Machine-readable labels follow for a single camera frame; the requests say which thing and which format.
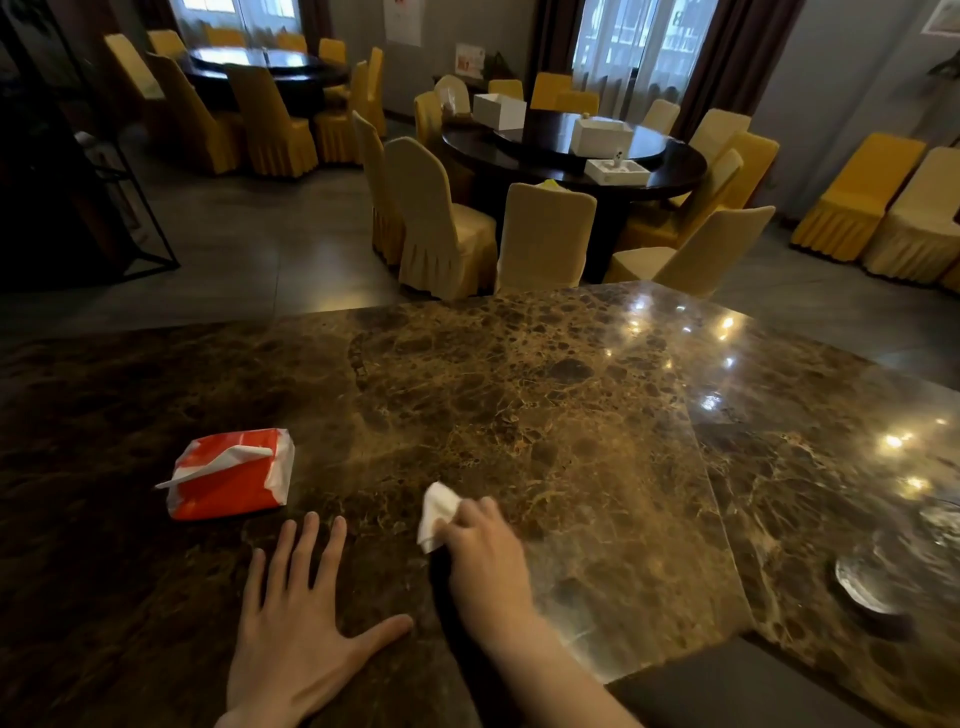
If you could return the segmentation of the white flat tray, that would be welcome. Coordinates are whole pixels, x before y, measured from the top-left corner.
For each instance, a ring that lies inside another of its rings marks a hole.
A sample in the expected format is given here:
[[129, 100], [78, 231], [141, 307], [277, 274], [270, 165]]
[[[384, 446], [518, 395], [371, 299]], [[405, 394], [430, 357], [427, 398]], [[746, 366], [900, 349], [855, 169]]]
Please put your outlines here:
[[610, 168], [610, 159], [588, 159], [584, 164], [584, 175], [602, 187], [645, 188], [652, 172], [642, 164], [623, 159], [620, 169]]

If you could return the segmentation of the yellow covered chair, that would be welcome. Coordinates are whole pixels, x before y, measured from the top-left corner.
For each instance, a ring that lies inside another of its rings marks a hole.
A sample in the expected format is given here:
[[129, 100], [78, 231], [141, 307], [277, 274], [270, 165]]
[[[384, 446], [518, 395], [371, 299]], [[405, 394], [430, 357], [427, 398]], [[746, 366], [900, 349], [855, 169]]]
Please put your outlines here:
[[960, 148], [924, 157], [860, 257], [874, 276], [932, 285], [960, 258]]
[[834, 261], [856, 261], [927, 147], [917, 139], [869, 134], [801, 219], [791, 244]]

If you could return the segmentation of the person's left hand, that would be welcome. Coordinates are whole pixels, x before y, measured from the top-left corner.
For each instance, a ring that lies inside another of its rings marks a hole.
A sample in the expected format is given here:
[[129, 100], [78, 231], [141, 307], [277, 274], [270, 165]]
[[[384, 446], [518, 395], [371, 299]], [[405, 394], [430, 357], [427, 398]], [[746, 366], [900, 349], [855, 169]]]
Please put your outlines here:
[[298, 728], [366, 666], [352, 663], [350, 637], [337, 626], [347, 522], [334, 518], [309, 591], [289, 596], [290, 559], [300, 531], [293, 519], [282, 524], [275, 550], [266, 556], [263, 603], [254, 623], [242, 623], [241, 604], [225, 711], [213, 728]]

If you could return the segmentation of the clear glass ashtray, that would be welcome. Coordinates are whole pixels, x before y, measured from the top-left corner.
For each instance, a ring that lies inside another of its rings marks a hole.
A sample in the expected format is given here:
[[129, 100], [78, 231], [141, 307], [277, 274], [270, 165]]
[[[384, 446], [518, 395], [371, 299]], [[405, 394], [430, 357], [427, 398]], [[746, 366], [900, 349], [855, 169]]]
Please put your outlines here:
[[837, 556], [828, 567], [834, 599], [862, 618], [907, 623], [910, 614], [881, 570], [855, 554]]

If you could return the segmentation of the white tissue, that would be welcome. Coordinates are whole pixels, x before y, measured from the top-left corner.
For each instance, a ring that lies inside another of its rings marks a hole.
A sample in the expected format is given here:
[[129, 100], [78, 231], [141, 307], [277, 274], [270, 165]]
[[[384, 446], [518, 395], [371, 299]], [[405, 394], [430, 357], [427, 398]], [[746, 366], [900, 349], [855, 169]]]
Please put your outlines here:
[[437, 524], [454, 520], [462, 497], [441, 481], [433, 482], [425, 491], [421, 516], [416, 532], [416, 544], [424, 555], [435, 552], [441, 545], [437, 540]]

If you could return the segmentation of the white sheer curtain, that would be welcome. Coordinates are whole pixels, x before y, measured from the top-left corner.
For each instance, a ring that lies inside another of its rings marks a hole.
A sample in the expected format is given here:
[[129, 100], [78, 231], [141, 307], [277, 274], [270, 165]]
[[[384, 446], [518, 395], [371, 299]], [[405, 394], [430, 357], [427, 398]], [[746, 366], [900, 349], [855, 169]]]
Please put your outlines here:
[[719, 0], [584, 0], [573, 89], [595, 92], [599, 115], [638, 125], [652, 104], [679, 104]]
[[281, 47], [281, 35], [305, 32], [297, 0], [168, 0], [187, 47], [213, 46], [209, 31], [238, 35], [237, 45]]

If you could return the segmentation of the red tissue packet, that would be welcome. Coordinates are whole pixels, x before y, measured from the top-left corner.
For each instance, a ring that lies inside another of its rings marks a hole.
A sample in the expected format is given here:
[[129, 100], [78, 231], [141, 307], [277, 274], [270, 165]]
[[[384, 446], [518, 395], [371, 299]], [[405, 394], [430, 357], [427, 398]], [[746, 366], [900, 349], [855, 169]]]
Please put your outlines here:
[[191, 441], [165, 482], [175, 521], [206, 521], [268, 511], [289, 499], [296, 447], [288, 429], [212, 434]]

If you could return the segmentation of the group of yellow covered chairs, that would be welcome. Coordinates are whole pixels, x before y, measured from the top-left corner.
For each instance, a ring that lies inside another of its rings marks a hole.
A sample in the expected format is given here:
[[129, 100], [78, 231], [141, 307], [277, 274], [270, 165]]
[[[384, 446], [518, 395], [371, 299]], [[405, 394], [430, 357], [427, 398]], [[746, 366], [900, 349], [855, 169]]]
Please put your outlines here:
[[[498, 234], [496, 219], [471, 202], [474, 173], [448, 158], [442, 142], [446, 124], [477, 124], [473, 101], [461, 79], [446, 76], [414, 98], [414, 138], [382, 143], [369, 122], [356, 120], [374, 202], [374, 247], [398, 267], [402, 285], [442, 300], [578, 285], [597, 200], [552, 178], [513, 183]], [[614, 119], [596, 115], [597, 108], [594, 93], [570, 90], [570, 77], [540, 74], [526, 112]], [[680, 140], [669, 133], [678, 110], [655, 101], [638, 126]], [[714, 108], [690, 141], [680, 140], [705, 158], [702, 181], [691, 192], [630, 207], [602, 282], [629, 281], [645, 254], [656, 270], [726, 214], [744, 212], [779, 151], [777, 142], [751, 133], [750, 123]]]
[[155, 145], [173, 147], [188, 164], [213, 176], [250, 168], [261, 177], [298, 179], [322, 164], [361, 165], [356, 120], [386, 134], [382, 108], [383, 52], [349, 67], [347, 85], [324, 91], [326, 108], [292, 116], [265, 69], [225, 69], [237, 112], [211, 111], [186, 78], [177, 55], [141, 54], [121, 32], [103, 37], [124, 75], [140, 120]]

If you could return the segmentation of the dark brown curtain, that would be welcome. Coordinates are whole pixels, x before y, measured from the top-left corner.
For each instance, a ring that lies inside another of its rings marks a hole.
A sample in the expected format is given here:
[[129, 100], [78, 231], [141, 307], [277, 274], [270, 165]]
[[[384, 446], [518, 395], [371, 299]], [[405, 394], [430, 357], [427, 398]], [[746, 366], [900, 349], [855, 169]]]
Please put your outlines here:
[[539, 73], [572, 74], [586, 0], [535, 0], [524, 89], [532, 97]]
[[672, 129], [689, 141], [712, 109], [752, 116], [806, 0], [717, 0]]
[[307, 52], [318, 56], [322, 39], [337, 38], [332, 23], [330, 0], [297, 0], [297, 6]]

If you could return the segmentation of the person's right forearm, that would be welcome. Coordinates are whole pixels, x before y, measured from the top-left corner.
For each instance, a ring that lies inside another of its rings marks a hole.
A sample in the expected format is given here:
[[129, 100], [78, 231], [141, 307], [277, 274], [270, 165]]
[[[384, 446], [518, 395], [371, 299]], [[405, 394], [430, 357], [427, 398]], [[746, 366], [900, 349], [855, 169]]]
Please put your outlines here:
[[534, 728], [644, 728], [537, 614], [479, 639]]

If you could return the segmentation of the person's right hand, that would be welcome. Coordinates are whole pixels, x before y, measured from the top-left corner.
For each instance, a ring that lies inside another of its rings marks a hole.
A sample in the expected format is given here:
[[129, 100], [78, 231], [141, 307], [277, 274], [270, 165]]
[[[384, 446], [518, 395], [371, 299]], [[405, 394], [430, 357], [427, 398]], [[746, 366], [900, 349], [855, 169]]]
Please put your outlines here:
[[506, 518], [503, 550], [492, 557], [452, 557], [450, 591], [466, 632], [479, 640], [502, 625], [538, 615], [523, 545]]

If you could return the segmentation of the white wall poster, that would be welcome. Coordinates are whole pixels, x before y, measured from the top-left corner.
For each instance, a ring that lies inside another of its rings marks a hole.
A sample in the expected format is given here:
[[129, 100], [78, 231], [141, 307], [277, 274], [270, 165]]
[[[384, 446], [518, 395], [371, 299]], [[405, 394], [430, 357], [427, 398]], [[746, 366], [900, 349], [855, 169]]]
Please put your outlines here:
[[386, 41], [423, 46], [426, 0], [382, 0]]

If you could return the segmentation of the white box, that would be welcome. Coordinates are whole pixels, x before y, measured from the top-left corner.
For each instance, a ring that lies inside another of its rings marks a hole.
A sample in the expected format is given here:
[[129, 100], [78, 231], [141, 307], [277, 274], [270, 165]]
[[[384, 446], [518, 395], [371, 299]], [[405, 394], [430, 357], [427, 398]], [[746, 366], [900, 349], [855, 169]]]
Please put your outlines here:
[[471, 115], [474, 122], [497, 132], [521, 130], [527, 111], [525, 101], [502, 93], [476, 94]]
[[574, 120], [569, 153], [587, 160], [627, 157], [635, 129], [616, 119], [580, 116]]

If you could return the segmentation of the black metal rack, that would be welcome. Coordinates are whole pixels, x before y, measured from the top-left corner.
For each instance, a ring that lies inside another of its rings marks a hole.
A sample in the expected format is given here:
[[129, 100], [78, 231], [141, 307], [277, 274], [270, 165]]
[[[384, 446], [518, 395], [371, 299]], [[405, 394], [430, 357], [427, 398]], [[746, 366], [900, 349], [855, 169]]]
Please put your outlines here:
[[81, 13], [0, 0], [0, 294], [181, 267], [120, 143], [128, 86]]

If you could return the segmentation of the framed wall picture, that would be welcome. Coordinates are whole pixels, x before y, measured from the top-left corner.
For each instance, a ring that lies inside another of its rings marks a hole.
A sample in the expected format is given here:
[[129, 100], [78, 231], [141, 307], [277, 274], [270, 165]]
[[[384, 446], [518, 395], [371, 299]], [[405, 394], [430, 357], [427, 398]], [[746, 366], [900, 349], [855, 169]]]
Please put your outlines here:
[[939, 0], [920, 32], [960, 40], [960, 0]]

